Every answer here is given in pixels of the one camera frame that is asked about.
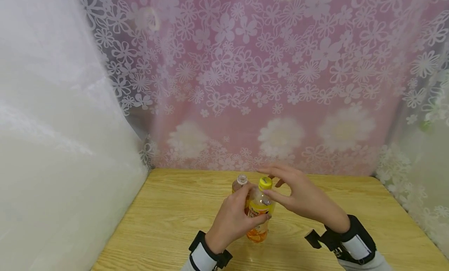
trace table surface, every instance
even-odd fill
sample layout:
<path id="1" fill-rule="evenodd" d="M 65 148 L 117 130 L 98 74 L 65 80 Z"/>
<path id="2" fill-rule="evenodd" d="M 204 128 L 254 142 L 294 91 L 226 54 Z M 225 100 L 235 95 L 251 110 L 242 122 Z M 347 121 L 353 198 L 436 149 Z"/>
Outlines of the table surface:
<path id="1" fill-rule="evenodd" d="M 92 270 L 180 270 L 198 230 L 209 229 L 241 172 L 156 169 L 148 176 Z M 257 183 L 262 176 L 245 173 Z M 348 214 L 356 215 L 395 270 L 449 270 L 449 262 L 373 177 L 309 175 Z M 278 189 L 290 194 L 287 186 Z M 265 242 L 246 237 L 228 247 L 225 270 L 343 270 L 327 248 L 304 236 L 324 227 L 275 207 Z"/>

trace left hand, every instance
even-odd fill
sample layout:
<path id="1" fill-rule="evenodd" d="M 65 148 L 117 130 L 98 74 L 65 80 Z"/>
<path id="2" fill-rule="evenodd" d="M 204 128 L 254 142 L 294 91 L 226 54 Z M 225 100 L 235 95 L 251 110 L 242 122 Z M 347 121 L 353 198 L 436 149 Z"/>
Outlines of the left hand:
<path id="1" fill-rule="evenodd" d="M 205 236 L 206 244 L 213 253 L 222 253 L 233 241 L 271 218 L 269 214 L 254 218 L 245 215 L 246 195 L 252 188 L 254 185 L 248 183 L 223 201 L 212 227 Z"/>

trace hand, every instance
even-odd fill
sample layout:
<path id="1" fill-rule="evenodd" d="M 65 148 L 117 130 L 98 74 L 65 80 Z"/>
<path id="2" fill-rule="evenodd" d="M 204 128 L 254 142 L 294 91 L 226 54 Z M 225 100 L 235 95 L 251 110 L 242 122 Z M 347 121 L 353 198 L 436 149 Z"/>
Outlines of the hand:
<path id="1" fill-rule="evenodd" d="M 223 201 L 212 227 L 205 236 L 206 244 L 213 253 L 222 253 L 233 241 L 271 218 L 268 214 L 254 218 L 245 215 L 246 195 L 253 187 L 253 184 L 248 183 Z"/>
<path id="2" fill-rule="evenodd" d="M 263 192 L 287 210 L 304 218 L 319 221 L 337 233 L 349 230 L 350 222 L 346 212 L 313 184 L 302 171 L 280 163 L 263 166 L 257 171 L 268 174 L 271 178 L 280 178 L 275 187 L 280 187 L 284 183 L 290 187 L 292 193 L 289 197 L 271 190 Z"/>

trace white bottle cap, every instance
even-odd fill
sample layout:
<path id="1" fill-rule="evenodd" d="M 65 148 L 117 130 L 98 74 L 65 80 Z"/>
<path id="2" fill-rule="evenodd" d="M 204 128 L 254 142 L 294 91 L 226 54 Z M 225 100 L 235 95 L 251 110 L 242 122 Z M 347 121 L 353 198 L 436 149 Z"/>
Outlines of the white bottle cap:
<path id="1" fill-rule="evenodd" d="M 239 176 L 237 177 L 237 183 L 242 186 L 247 184 L 248 177 L 246 177 L 244 174 L 239 174 Z"/>

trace plastic bottle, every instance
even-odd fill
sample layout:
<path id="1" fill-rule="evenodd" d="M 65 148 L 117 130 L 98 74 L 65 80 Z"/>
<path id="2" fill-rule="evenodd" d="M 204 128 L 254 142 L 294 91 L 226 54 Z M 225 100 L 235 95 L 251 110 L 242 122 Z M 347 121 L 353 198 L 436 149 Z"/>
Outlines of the plastic bottle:
<path id="1" fill-rule="evenodd" d="M 272 180 L 269 177 L 261 177 L 259 180 L 259 189 L 254 188 L 251 191 L 248 216 L 253 218 L 261 214 L 272 214 L 274 210 L 274 201 L 262 193 L 263 190 L 272 188 Z M 255 243 L 263 242 L 268 235 L 268 221 L 256 226 L 246 236 Z"/>
<path id="2" fill-rule="evenodd" d="M 232 194 L 243 187 L 243 185 L 248 183 L 248 177 L 246 177 L 244 174 L 239 174 L 236 180 L 232 183 Z M 246 196 L 246 202 L 245 202 L 245 214 L 248 215 L 248 203 L 250 199 L 250 194 Z"/>

